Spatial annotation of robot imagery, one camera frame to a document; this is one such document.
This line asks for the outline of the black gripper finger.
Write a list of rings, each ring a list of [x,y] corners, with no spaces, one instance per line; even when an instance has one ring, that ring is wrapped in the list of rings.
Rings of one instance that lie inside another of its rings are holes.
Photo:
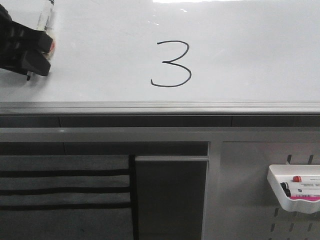
[[[14,51],[38,50],[48,54],[53,39],[45,31],[35,30],[13,21],[9,12],[0,7],[0,52],[8,54]]]
[[[0,41],[0,68],[21,75],[28,72],[40,76],[48,76],[51,64],[44,54],[51,50],[52,40],[44,42],[43,46],[37,45],[35,48],[22,48],[19,42],[9,40]]]

